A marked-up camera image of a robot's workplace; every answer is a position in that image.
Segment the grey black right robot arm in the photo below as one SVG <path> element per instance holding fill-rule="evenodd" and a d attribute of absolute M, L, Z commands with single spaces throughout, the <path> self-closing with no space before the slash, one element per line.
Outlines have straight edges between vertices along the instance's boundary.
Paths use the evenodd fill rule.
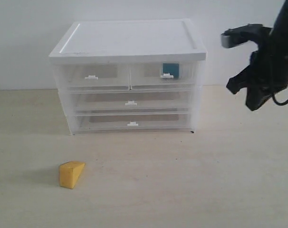
<path fill-rule="evenodd" d="M 250 63 L 227 82 L 227 89 L 237 94 L 246 88 L 245 105 L 255 111 L 269 99 L 278 106 L 288 104 L 288 99 L 279 102 L 275 95 L 288 87 L 288 0 L 275 20 L 273 27 L 248 24 L 231 28 L 221 34 L 221 45 L 234 48 L 248 41 L 257 44 Z"/>

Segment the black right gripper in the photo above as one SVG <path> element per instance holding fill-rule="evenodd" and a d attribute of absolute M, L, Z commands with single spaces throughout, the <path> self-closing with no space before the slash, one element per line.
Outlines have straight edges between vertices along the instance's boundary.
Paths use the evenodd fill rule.
<path fill-rule="evenodd" d="M 269 99 L 278 106 L 286 101 L 276 99 L 276 94 L 288 87 L 288 42 L 266 42 L 252 52 L 250 64 L 229 79 L 226 85 L 232 94 L 246 88 L 245 105 L 256 111 Z"/>

